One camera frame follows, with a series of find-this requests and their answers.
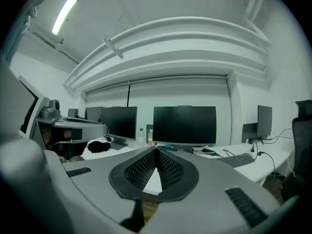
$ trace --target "ceiling light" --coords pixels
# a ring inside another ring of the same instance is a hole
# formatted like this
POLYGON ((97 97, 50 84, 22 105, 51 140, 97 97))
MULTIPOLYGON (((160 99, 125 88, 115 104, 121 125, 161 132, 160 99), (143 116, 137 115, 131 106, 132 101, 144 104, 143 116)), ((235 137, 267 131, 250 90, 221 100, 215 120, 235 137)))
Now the ceiling light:
POLYGON ((62 8, 62 10, 60 11, 57 20, 55 21, 52 33, 54 35, 57 35, 59 32, 60 27, 62 26, 66 16, 68 15, 68 13, 70 12, 70 10, 73 8, 73 6, 75 5, 75 3, 78 0, 67 0, 67 2, 64 4, 64 7, 62 8))

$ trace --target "keyboard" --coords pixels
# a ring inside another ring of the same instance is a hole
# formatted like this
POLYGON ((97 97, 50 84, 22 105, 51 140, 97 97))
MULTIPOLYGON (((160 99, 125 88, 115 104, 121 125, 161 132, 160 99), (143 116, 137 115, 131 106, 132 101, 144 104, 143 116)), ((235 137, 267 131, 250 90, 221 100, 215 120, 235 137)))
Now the keyboard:
POLYGON ((232 167, 239 167, 244 166, 250 163, 254 162, 254 159, 250 157, 249 154, 240 154, 230 157, 221 157, 221 158, 215 158, 216 160, 219 160, 221 162, 224 162, 232 167))

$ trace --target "black monitor screen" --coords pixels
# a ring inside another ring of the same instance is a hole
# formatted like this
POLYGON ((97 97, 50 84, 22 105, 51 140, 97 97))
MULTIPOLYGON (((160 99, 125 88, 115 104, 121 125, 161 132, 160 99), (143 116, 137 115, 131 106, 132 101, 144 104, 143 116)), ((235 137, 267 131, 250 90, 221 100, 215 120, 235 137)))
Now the black monitor screen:
POLYGON ((257 137, 266 137, 272 130, 272 107, 258 106, 257 137))
POLYGON ((87 107, 86 108, 86 119, 99 122, 101 117, 101 110, 103 107, 87 107))
POLYGON ((154 142, 202 145, 215 143, 215 139, 215 107, 154 108, 154 142))
POLYGON ((20 127, 20 130, 21 130, 24 134, 25 134, 26 131, 27 131, 27 127, 28 127, 28 124, 29 124, 29 120, 30 120, 31 114, 33 113, 33 110, 34 110, 34 108, 35 108, 35 106, 36 106, 36 103, 37 103, 37 101, 38 101, 38 99, 39 99, 39 98, 38 98, 33 92, 31 92, 28 88, 27 88, 27 90, 32 94, 32 96, 35 98, 35 100, 34 100, 33 104, 31 105, 31 107, 29 108, 29 110, 28 110, 28 112, 27 112, 27 114, 26 114, 26 117, 25 117, 25 119, 24 119, 24 122, 23 122, 22 126, 20 127))
POLYGON ((100 122, 107 124, 108 135, 135 140, 137 107, 104 107, 100 122))

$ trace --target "water bottle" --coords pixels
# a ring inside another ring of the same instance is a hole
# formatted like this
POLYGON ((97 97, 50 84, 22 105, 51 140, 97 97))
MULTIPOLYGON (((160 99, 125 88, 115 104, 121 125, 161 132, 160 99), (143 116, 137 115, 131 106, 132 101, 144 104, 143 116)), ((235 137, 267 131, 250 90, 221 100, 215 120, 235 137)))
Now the water bottle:
POLYGON ((153 130, 150 129, 150 132, 148 133, 148 146, 153 145, 153 130))
POLYGON ((140 128, 140 132, 138 133, 138 148, 144 147, 144 132, 143 128, 140 128))

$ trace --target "computer monitor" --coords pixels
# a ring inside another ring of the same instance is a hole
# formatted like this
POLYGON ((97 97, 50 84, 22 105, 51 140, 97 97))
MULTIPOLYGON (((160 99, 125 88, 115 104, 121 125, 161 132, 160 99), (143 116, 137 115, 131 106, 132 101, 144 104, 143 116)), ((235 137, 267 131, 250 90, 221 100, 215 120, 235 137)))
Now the computer monitor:
POLYGON ((86 108, 86 119, 99 122, 99 119, 101 117, 102 108, 103 107, 87 107, 86 108))
POLYGON ((77 118, 78 117, 78 108, 69 108, 67 117, 77 118))
POLYGON ((107 136, 114 137, 111 148, 119 150, 128 145, 127 139, 136 139, 137 107, 104 107, 100 122, 107 124, 107 136))
POLYGON ((258 124, 256 137, 266 138, 272 130, 272 107, 258 105, 258 124))
POLYGON ((188 149, 216 143, 215 107, 155 107, 153 142, 188 149))
POLYGON ((34 88, 24 77, 20 76, 19 81, 35 99, 26 114, 24 122, 21 122, 19 131, 19 135, 29 138, 35 118, 40 114, 44 106, 49 106, 50 100, 34 88))

